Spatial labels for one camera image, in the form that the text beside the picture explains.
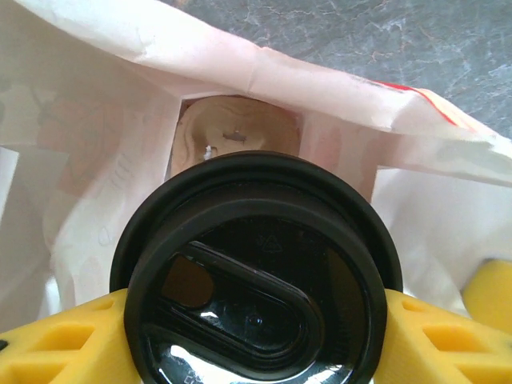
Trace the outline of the red and white gift bag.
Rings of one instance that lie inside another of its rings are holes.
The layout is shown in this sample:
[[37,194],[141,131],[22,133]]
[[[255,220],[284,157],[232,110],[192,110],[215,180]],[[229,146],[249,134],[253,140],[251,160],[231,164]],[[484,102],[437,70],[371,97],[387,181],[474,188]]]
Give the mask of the red and white gift bag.
[[159,0],[0,0],[0,332],[108,291],[128,219],[171,174],[188,101],[283,108],[299,157],[380,214],[405,289],[464,314],[512,262],[512,141],[436,93],[317,66]]

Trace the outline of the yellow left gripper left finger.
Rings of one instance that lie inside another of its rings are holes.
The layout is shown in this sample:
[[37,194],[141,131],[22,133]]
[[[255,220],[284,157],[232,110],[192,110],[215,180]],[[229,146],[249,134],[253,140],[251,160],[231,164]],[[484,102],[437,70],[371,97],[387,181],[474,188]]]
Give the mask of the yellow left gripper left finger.
[[0,334],[0,384],[140,384],[126,289]]

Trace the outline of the black plastic cup lid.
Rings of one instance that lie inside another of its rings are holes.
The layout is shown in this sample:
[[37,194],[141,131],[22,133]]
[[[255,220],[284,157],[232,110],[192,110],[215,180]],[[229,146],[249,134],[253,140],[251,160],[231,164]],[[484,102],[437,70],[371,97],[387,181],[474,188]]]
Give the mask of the black plastic cup lid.
[[163,183],[110,272],[143,384],[370,384],[386,291],[402,289],[395,244],[359,192],[258,151]]

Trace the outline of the brown pulp cup carrier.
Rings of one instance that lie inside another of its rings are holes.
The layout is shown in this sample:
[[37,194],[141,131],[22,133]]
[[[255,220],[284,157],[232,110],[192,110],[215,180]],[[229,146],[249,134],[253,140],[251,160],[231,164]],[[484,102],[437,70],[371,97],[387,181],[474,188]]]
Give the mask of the brown pulp cup carrier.
[[217,156],[262,150],[299,155],[299,118],[277,106],[238,96],[191,103],[178,121],[168,175]]

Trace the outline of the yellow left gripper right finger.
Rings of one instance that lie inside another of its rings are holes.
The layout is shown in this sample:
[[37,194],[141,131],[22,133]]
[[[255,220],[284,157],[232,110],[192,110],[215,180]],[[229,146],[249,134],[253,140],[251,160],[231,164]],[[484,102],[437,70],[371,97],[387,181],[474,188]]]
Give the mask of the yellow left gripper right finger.
[[512,384],[512,335],[395,290],[386,301],[374,384]]

